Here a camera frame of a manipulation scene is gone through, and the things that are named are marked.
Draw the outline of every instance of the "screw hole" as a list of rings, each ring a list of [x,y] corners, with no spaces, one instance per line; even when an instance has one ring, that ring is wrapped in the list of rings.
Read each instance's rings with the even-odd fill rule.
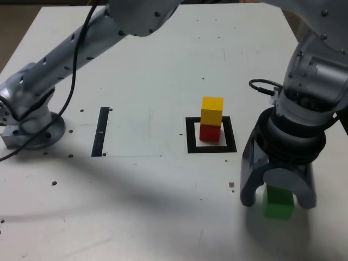
[[[105,16],[110,16],[110,9],[106,9],[104,14],[105,14]]]
[[[119,31],[119,36],[125,36],[125,35],[126,35],[125,31],[123,31],[123,30]]]
[[[322,15],[323,17],[328,16],[328,10],[326,9],[326,10],[321,11],[321,15]]]

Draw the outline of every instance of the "stacked blocks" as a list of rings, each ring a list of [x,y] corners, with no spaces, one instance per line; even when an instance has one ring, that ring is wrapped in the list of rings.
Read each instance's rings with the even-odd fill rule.
[[[222,97],[203,97],[200,140],[219,142],[222,122]]]
[[[293,193],[267,185],[263,193],[262,209],[266,218],[290,219],[294,211]]]

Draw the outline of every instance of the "black cable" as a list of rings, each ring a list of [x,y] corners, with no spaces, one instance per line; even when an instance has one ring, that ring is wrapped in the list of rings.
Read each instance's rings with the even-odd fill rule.
[[[78,50],[79,47],[81,45],[81,43],[83,42],[85,36],[86,36],[86,32],[88,29],[88,24],[89,21],[91,20],[92,14],[95,11],[95,9],[97,8],[99,0],[95,0],[94,4],[91,8],[91,10],[89,11],[87,18],[81,28],[81,32],[80,35],[77,39],[76,45],[75,45],[75,50],[74,50],[74,57],[73,57],[73,64],[72,64],[72,80],[71,80],[71,88],[70,88],[70,92],[69,95],[66,99],[66,102],[64,103],[62,109],[60,110],[60,112],[58,113],[58,115],[46,126],[44,126],[43,129],[41,129],[39,132],[37,132],[35,135],[33,135],[29,140],[27,140],[23,145],[21,145],[18,149],[16,149],[15,151],[9,153],[8,155],[6,155],[5,157],[0,158],[0,161],[4,161],[16,154],[19,153],[19,151],[21,151],[25,146],[27,146],[30,142],[32,142],[33,140],[35,140],[39,135],[41,135],[42,133],[44,133],[46,130],[48,130],[48,128],[50,126],[52,126],[56,121],[58,121],[58,119],[62,116],[63,112],[66,110],[67,106],[70,103],[70,100],[72,98],[72,95],[74,93],[74,89],[75,89],[75,81],[76,81],[76,70],[77,70],[77,55],[78,55]]]
[[[275,94],[275,92],[272,91],[272,90],[267,90],[267,89],[262,88],[262,87],[257,87],[253,83],[267,83],[267,84],[273,85],[275,87],[278,87],[280,91],[283,89],[283,85],[281,85],[279,83],[272,82],[271,80],[254,79],[254,80],[251,80],[249,82],[249,86],[251,88],[253,88],[254,90],[257,90],[258,92],[261,92],[262,94],[267,94],[267,95],[270,95],[270,96],[273,96]]]
[[[15,112],[15,110],[12,108],[11,104],[8,102],[8,100],[2,96],[0,96],[0,102],[2,102],[10,111],[11,116],[13,119],[16,121],[22,121],[24,120],[30,113],[33,111],[39,109],[45,102],[46,100],[50,97],[52,93],[54,93],[55,88],[50,89],[49,92],[47,92],[41,99],[39,99],[36,103],[34,103],[30,108],[21,116],[19,117],[18,114]]]

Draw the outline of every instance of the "green cube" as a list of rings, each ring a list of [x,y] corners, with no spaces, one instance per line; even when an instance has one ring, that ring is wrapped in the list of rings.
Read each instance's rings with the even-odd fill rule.
[[[266,185],[262,202],[263,215],[266,218],[288,220],[294,211],[293,193]]]

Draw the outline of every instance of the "black tape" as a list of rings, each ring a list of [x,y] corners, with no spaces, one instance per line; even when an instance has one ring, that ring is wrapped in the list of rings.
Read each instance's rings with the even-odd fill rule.
[[[98,125],[96,135],[94,137],[94,143],[92,148],[92,157],[101,157],[103,153],[103,145],[105,133],[107,130],[109,116],[109,107],[101,107],[99,112]]]

